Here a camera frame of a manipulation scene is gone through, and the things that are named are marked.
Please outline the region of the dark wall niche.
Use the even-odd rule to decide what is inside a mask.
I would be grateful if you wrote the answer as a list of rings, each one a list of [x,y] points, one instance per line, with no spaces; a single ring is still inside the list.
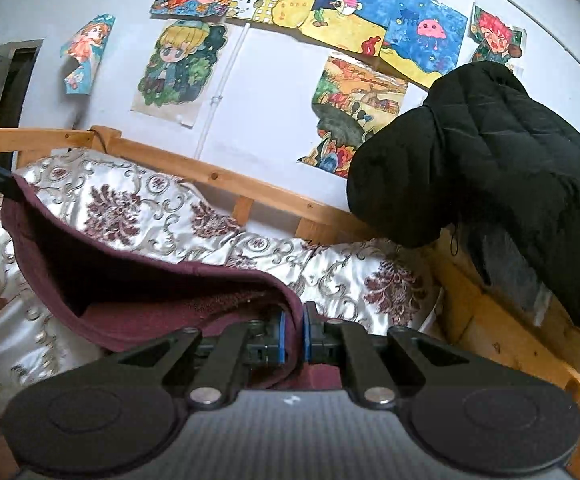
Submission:
[[[17,128],[43,40],[0,45],[0,128]]]

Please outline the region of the blond boy anime drawing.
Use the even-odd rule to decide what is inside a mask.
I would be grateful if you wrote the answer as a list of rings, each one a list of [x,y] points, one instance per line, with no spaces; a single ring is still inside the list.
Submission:
[[[220,23],[178,20],[168,24],[156,40],[130,109],[193,126],[228,37],[228,27]]]

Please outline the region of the black puffer jacket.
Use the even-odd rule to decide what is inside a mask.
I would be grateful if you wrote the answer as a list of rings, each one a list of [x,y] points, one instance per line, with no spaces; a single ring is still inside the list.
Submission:
[[[346,196],[407,248],[465,226],[478,270],[483,230],[502,229],[580,327],[580,134],[505,66],[469,63],[435,81],[357,149]]]

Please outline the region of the red-haired character drawing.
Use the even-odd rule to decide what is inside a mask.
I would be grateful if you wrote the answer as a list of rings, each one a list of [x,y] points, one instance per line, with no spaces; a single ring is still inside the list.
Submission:
[[[505,65],[516,76],[523,72],[522,56],[526,49],[526,30],[508,26],[496,14],[472,7],[468,37],[476,43],[472,62]]]

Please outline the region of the autumn landscape painting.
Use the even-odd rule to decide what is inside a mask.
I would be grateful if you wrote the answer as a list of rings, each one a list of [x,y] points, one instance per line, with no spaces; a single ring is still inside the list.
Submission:
[[[346,178],[358,148],[400,114],[407,88],[404,79],[330,54],[312,97],[319,142],[299,162]]]

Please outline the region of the floral satin bed cover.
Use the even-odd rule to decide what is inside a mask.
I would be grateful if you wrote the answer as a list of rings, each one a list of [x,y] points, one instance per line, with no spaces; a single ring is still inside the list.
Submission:
[[[439,298],[430,270],[388,240],[332,246],[243,229],[184,179],[91,150],[22,170],[59,220],[115,249],[178,263],[200,261],[272,274],[319,313],[382,335],[419,328]],[[2,228],[0,196],[0,418],[23,388],[100,356],[32,292]]]

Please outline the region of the maroon knit sweater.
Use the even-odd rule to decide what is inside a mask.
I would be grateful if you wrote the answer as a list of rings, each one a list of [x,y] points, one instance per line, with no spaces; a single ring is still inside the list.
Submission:
[[[55,318],[99,347],[124,351],[184,327],[217,336],[232,323],[282,313],[286,360],[254,388],[337,389],[332,365],[303,361],[303,304],[265,272],[169,263],[114,249],[59,220],[23,178],[11,178],[2,226],[18,267]]]

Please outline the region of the wooden bed frame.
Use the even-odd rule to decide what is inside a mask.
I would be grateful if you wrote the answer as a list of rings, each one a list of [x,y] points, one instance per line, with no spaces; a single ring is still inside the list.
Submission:
[[[0,129],[0,153],[92,148],[322,227],[365,237],[350,214],[127,141],[118,130]],[[405,327],[343,321],[337,389],[254,388],[249,321],[184,327],[41,382],[8,404],[25,479],[580,479],[580,376],[546,356],[528,370]]]

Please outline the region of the blue sea jellyfish painting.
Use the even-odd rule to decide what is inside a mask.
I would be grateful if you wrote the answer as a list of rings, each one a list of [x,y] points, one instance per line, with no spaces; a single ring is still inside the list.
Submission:
[[[454,70],[468,18],[436,0],[315,0],[299,27],[330,47],[380,58],[421,87]]]

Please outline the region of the small orange-haired girl cutout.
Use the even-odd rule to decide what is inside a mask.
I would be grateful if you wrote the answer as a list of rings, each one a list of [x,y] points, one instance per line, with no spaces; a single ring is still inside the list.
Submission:
[[[67,94],[89,96],[92,92],[114,23],[115,17],[112,14],[99,14],[60,48],[60,58],[69,58],[76,63],[74,70],[63,79]]]

